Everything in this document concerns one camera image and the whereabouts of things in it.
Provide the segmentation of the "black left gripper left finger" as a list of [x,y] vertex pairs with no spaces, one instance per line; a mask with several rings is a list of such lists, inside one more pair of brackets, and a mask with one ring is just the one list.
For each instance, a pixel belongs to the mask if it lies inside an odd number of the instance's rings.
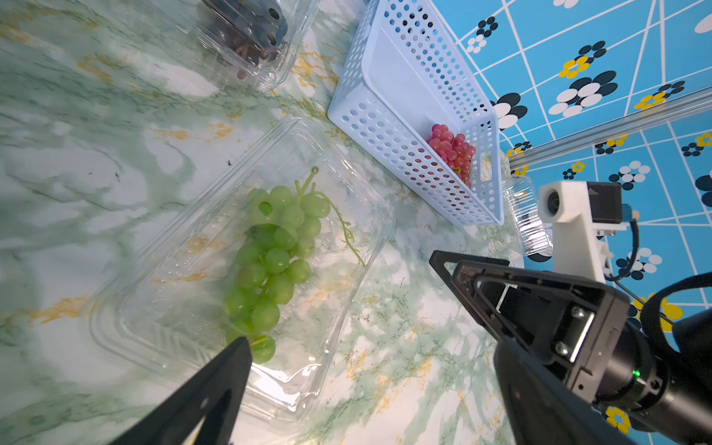
[[236,339],[115,444],[229,444],[252,366],[250,343]]

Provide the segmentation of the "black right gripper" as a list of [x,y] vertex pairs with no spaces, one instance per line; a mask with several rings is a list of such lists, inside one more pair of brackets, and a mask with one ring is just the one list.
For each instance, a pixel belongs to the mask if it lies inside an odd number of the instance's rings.
[[444,250],[429,264],[489,333],[538,356],[584,402],[636,403],[658,392],[658,360],[628,320],[629,299],[615,289]]

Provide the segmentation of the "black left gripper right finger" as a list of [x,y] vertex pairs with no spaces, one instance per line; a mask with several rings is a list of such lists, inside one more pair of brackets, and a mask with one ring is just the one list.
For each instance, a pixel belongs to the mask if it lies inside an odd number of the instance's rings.
[[499,339],[494,366],[517,444],[630,444],[536,355]]

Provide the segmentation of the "green grape bunch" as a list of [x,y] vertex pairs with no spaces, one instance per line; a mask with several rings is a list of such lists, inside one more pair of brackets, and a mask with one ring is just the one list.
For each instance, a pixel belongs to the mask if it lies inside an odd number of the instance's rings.
[[359,265],[365,265],[354,246],[352,223],[317,187],[319,172],[313,166],[294,185],[257,188],[248,195],[251,226],[235,254],[237,276],[224,297],[224,312],[229,322],[226,342],[244,337],[257,365],[274,358],[276,340],[271,333],[279,324],[282,308],[294,298],[296,288],[313,276],[310,259],[327,217],[337,218],[345,247]]

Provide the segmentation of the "white perforated plastic basket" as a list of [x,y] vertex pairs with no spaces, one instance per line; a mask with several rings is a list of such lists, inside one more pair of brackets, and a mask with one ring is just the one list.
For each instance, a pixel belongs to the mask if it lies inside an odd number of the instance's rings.
[[[504,223],[498,119],[430,1],[372,1],[328,109],[331,122],[456,225]],[[426,140],[476,148],[463,180]]]

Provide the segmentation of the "clear plastic clamshell container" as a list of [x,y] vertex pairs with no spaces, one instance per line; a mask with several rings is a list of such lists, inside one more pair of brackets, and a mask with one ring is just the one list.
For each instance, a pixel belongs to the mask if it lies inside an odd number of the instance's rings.
[[148,1],[177,57],[221,85],[281,85],[318,1]]

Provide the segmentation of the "black grape bunch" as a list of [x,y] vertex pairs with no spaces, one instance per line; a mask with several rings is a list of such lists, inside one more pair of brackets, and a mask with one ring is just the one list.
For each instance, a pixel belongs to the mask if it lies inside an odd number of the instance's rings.
[[211,34],[252,68],[283,56],[289,30],[277,1],[204,1]]

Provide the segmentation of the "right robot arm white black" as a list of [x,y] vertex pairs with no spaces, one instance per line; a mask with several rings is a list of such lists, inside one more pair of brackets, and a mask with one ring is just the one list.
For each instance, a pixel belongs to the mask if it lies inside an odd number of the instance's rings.
[[635,426],[682,444],[711,441],[711,314],[666,337],[663,301],[705,289],[686,278],[645,302],[587,278],[513,268],[505,260],[437,250],[431,268],[494,337],[495,372],[519,444],[623,444],[602,417],[617,408]]

